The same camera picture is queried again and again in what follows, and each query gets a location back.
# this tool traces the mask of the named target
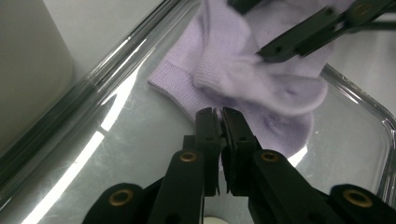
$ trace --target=lavender sock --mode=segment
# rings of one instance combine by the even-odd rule
[[[191,119],[209,106],[241,111],[263,148],[290,156],[306,144],[312,132],[311,111],[326,93],[318,74],[329,50],[277,64],[263,63],[255,56],[260,46],[316,10],[304,12],[287,1],[276,1],[280,5],[262,2],[244,18],[226,0],[203,0],[148,83]]]

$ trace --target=clear plastic container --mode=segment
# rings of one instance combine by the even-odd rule
[[[80,223],[107,188],[122,182],[145,188],[165,174],[193,124],[149,87],[147,77],[198,6],[198,0],[164,1],[66,96],[62,106],[75,110],[49,115],[65,121],[45,144],[29,145],[35,154],[20,170],[10,170],[0,190],[7,203],[0,220]],[[294,165],[314,188],[329,192],[351,183],[396,207],[393,116],[330,66],[321,75],[329,94],[315,111],[314,134]],[[248,200],[225,194],[222,174],[220,189],[220,196],[205,199],[205,214],[252,223]]]

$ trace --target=black plastic part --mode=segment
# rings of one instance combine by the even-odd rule
[[[396,11],[394,0],[358,0],[344,13],[325,7],[280,35],[257,53],[268,63],[306,56],[345,33],[362,30],[396,30],[395,21],[374,21]]]
[[[260,186],[256,181],[252,182],[251,194],[248,197],[248,211],[254,223],[277,224],[276,217],[271,207],[265,200]]]
[[[346,11],[346,25],[360,26],[371,22],[384,13],[394,0],[360,0],[355,1]]]
[[[257,53],[268,63],[285,62],[299,53],[297,49],[303,48],[304,43],[309,43],[309,39],[326,31],[329,29],[328,27],[335,26],[339,21],[339,15],[335,13],[334,9],[325,7],[262,47]]]
[[[262,150],[253,160],[255,179],[278,224],[345,223],[282,154]]]
[[[394,224],[396,211],[372,192],[353,185],[332,188],[330,202],[335,211],[354,224]]]
[[[212,108],[198,111],[195,118],[195,150],[205,155],[205,196],[215,196],[219,192],[220,137],[216,111]]]
[[[260,3],[261,0],[228,0],[228,5],[235,8],[241,14],[249,12],[254,6]]]
[[[204,156],[181,150],[169,164],[148,224],[201,224],[204,197]]]
[[[222,154],[227,189],[233,196],[248,196],[253,178],[251,160],[258,150],[258,142],[241,112],[224,107],[222,115],[229,140]]]
[[[133,184],[118,184],[107,189],[85,216],[83,224],[131,224],[141,222],[143,190]]]

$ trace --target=brass screw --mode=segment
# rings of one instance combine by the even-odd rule
[[[113,194],[110,195],[108,198],[108,202],[117,207],[125,205],[126,203],[130,202],[134,197],[134,192],[130,189],[119,189]]]
[[[278,157],[276,154],[274,154],[272,152],[264,152],[264,153],[262,153],[262,160],[276,162],[278,160]]]
[[[197,159],[197,155],[193,152],[185,152],[180,155],[180,159],[185,162],[195,161]]]
[[[346,189],[343,192],[344,198],[350,203],[353,203],[359,207],[371,207],[373,206],[373,201],[364,193],[355,189]]]

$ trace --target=screw hole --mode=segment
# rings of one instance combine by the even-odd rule
[[[122,206],[127,204],[134,197],[130,189],[120,189],[110,195],[108,202],[113,206]]]
[[[373,201],[364,193],[355,189],[346,189],[343,192],[344,198],[350,203],[353,203],[359,207],[371,207]]]

